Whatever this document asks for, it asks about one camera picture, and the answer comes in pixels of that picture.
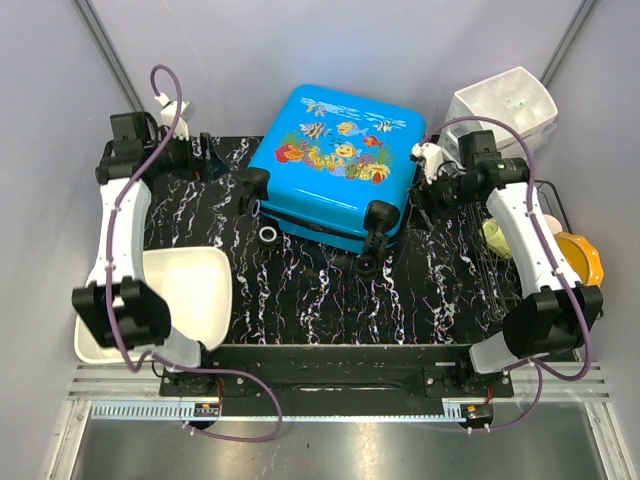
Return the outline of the blue fish print suitcase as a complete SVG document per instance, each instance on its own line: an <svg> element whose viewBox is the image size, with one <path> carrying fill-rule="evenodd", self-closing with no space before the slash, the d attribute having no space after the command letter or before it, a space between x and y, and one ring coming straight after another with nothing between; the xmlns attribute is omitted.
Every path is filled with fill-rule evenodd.
<svg viewBox="0 0 640 480"><path fill-rule="evenodd" d="M243 171L238 211L262 218L264 248L293 235L355 254L374 278L403 228L426 127L414 110L301 85Z"/></svg>

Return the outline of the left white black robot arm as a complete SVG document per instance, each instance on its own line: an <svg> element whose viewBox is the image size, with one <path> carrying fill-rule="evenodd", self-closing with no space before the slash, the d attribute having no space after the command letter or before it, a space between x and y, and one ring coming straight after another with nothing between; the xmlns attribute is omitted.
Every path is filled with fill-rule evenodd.
<svg viewBox="0 0 640 480"><path fill-rule="evenodd" d="M90 365L139 369L155 360L182 371L196 396L215 386L203 363L230 325L232 274L216 247L147 251L144 229L153 187L163 175L199 182L227 169L208 134L192 136L186 116L168 106L111 117L113 138L96 169L102 205L98 254L85 284L72 292L74 349Z"/></svg>

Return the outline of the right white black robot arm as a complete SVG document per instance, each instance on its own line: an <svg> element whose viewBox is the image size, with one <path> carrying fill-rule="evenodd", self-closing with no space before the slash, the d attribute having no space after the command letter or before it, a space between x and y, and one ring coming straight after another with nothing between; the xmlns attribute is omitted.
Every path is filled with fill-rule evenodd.
<svg viewBox="0 0 640 480"><path fill-rule="evenodd" d="M519 275L522 298L502 320L501 330L472 345L454 371L454 384L476 396L490 375L577 348L590 349L589 332L603 306L597 285L582 281L561 252L538 204L532 161L505 158L490 130L459 140L460 173L445 170L443 149L415 144L411 159L422 169L412 195L434 219L460 207L482 204L503 233Z"/></svg>

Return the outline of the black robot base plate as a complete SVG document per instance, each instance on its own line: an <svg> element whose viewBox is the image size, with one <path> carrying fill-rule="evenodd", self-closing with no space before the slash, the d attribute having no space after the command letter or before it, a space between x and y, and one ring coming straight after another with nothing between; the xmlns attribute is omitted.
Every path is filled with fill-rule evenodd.
<svg viewBox="0 0 640 480"><path fill-rule="evenodd" d="M427 398L511 398L511 376L477 374L467 345L224 345L203 366L251 373L272 390L389 389Z"/></svg>

